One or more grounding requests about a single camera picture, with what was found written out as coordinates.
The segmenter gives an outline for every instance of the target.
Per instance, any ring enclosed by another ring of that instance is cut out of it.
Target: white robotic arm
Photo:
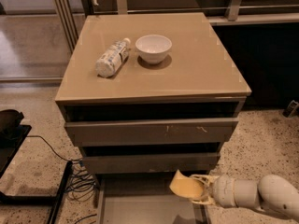
[[[277,175],[266,175],[260,181],[252,181],[237,180],[228,175],[187,177],[177,170],[170,189],[196,204],[243,207],[271,217],[299,222],[299,191]]]

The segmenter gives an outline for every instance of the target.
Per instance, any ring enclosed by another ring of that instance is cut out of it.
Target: bowl
[[[172,42],[162,35],[144,35],[137,39],[136,48],[140,57],[149,64],[160,63],[172,47]]]

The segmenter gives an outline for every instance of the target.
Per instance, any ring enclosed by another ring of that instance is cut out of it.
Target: white bottle
[[[129,56],[129,38],[115,42],[105,53],[96,61],[95,70],[100,77],[112,77],[123,62]]]

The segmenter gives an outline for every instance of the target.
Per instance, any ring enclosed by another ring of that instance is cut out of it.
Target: gray drawer
[[[236,118],[167,119],[67,122],[65,129],[74,146],[100,147],[226,142],[236,124]]]
[[[163,154],[84,157],[83,164],[90,174],[154,173],[215,168],[220,154]]]

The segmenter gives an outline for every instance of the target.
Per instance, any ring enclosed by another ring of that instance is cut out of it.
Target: yellow object
[[[204,192],[204,185],[190,177],[183,175],[177,170],[169,188],[179,197],[199,199]]]

